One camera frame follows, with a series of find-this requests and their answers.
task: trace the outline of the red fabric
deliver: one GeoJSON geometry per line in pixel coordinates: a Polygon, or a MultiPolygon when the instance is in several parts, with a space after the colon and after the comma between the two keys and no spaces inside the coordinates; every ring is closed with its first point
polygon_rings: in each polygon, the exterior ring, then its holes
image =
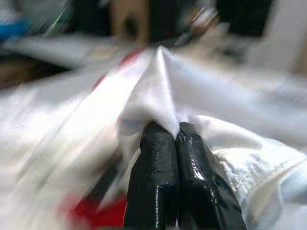
{"type": "Polygon", "coordinates": [[[97,211],[97,204],[84,200],[76,207],[71,207],[70,202],[66,201],[61,211],[68,210],[69,221],[72,226],[78,226],[79,223],[86,223],[93,229],[101,227],[122,227],[126,209],[126,197],[122,197],[111,205],[97,211]]]}
{"type": "Polygon", "coordinates": [[[134,59],[136,59],[139,54],[143,51],[143,48],[139,48],[139,49],[136,49],[130,53],[128,53],[121,61],[121,64],[123,66],[131,63],[134,59]]]}

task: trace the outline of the shiny fabric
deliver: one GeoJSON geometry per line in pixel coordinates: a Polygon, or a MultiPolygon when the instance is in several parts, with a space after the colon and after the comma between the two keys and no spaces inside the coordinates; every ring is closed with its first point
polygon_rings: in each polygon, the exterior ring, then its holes
{"type": "Polygon", "coordinates": [[[300,229],[306,225],[300,218],[307,206],[301,198],[307,191],[306,156],[289,146],[306,149],[306,97],[298,97],[306,84],[283,78],[285,89],[263,72],[249,84],[250,75],[238,84],[159,48],[109,72],[85,98],[51,109],[33,103],[27,110],[25,103],[19,122],[11,113],[27,97],[23,94],[14,107],[15,99],[2,97],[1,229],[70,229],[55,210],[68,196],[81,198],[113,154],[123,154],[126,171],[111,185],[101,207],[127,192],[142,132],[151,121],[173,138],[179,122],[196,127],[213,170],[224,172],[220,176],[235,193],[248,229],[288,229],[289,223],[300,229]],[[43,112],[35,117],[39,110],[43,112]]]}

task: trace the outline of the black object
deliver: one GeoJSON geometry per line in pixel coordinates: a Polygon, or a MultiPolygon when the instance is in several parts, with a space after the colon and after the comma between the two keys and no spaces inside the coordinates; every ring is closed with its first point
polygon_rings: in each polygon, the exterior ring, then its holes
{"type": "Polygon", "coordinates": [[[179,226],[245,230],[237,199],[223,178],[211,169],[202,138],[192,124],[180,123],[176,146],[180,175],[179,226]]]}
{"type": "Polygon", "coordinates": [[[262,37],[273,0],[217,0],[222,22],[230,23],[229,33],[262,37]]]}
{"type": "Polygon", "coordinates": [[[143,132],[141,154],[131,170],[125,228],[165,229],[176,224],[179,178],[175,140],[150,123],[143,132]]]}
{"type": "Polygon", "coordinates": [[[74,4],[77,31],[90,35],[111,35],[107,4],[102,5],[101,0],[74,0],[74,4]]]}
{"type": "Polygon", "coordinates": [[[181,34],[184,29],[185,12],[190,10],[195,0],[149,0],[150,40],[161,41],[181,34]]]}

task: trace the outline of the white satin fabric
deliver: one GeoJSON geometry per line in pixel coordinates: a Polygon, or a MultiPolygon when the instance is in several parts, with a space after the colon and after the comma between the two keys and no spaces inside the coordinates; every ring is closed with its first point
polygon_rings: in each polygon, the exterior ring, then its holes
{"type": "Polygon", "coordinates": [[[109,72],[84,99],[25,109],[19,114],[32,115],[37,122],[27,122],[24,129],[14,128],[22,124],[19,118],[2,115],[0,228],[70,229],[55,210],[69,194],[82,196],[117,153],[123,153],[127,169],[102,206],[126,191],[140,136],[154,120],[174,137],[179,122],[195,125],[213,168],[224,170],[221,176],[235,192],[249,229],[288,229],[290,222],[300,229],[307,223],[296,215],[307,213],[306,156],[273,139],[305,148],[306,121],[295,119],[293,101],[277,98],[276,109],[265,94],[243,91],[215,75],[159,48],[109,72]]]}

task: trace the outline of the crumpled cloth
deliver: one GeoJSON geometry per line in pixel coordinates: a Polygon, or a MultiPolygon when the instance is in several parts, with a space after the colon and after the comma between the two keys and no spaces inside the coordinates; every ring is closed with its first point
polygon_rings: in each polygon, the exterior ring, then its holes
{"type": "MultiPolygon", "coordinates": [[[[195,125],[209,148],[213,168],[224,170],[221,176],[233,189],[248,229],[288,229],[294,222],[291,226],[300,229],[307,223],[303,218],[307,213],[303,199],[307,158],[279,141],[306,147],[307,122],[302,119],[306,112],[291,106],[303,105],[304,100],[272,100],[215,75],[160,47],[109,72],[87,97],[48,109],[63,119],[52,115],[48,120],[42,113],[42,121],[47,120],[51,127],[43,126],[40,133],[40,125],[35,125],[34,146],[25,145],[23,152],[15,146],[16,150],[8,152],[14,141],[0,145],[1,229],[71,229],[57,208],[67,196],[83,196],[114,154],[123,154],[126,170],[111,185],[101,207],[117,193],[126,192],[130,170],[140,153],[142,131],[150,121],[174,137],[179,122],[195,125]],[[6,161],[9,155],[16,156],[10,164],[6,161]],[[26,156],[31,157],[23,164],[26,156]]],[[[35,108],[46,110],[42,105],[35,108]]]]}

